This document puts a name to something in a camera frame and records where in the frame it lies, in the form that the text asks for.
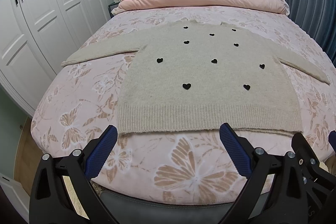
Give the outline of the white wardrobe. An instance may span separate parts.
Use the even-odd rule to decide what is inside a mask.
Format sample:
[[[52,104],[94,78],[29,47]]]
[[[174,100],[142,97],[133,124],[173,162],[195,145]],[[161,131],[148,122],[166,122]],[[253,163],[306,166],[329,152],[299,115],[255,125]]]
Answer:
[[[1,0],[1,85],[29,115],[113,0]]]

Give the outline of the beige knit sweater black hearts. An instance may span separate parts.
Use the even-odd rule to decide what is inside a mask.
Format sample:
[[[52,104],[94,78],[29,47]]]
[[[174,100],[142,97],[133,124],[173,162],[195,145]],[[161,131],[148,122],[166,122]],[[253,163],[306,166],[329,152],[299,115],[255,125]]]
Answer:
[[[118,95],[123,134],[237,130],[302,131],[301,110],[284,70],[328,84],[307,59],[244,28],[196,21],[164,24],[86,46],[63,65],[135,54]]]

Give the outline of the pink butterfly bedspread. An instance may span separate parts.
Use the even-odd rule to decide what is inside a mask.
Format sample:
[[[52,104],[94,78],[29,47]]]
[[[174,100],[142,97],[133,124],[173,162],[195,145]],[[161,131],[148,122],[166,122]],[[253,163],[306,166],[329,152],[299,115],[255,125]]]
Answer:
[[[287,16],[268,12],[220,6],[129,11],[108,21],[87,44],[190,19],[246,28],[297,52],[335,81],[335,66],[322,48]],[[37,145],[54,157],[67,156],[116,124],[118,93],[133,57],[126,53],[64,68],[45,86],[35,110],[31,134]],[[290,67],[286,72],[298,96],[307,141],[319,160],[331,159],[327,137],[335,129],[335,84],[325,85]],[[95,178],[115,192],[181,205],[232,202],[245,181],[216,131],[122,136]]]

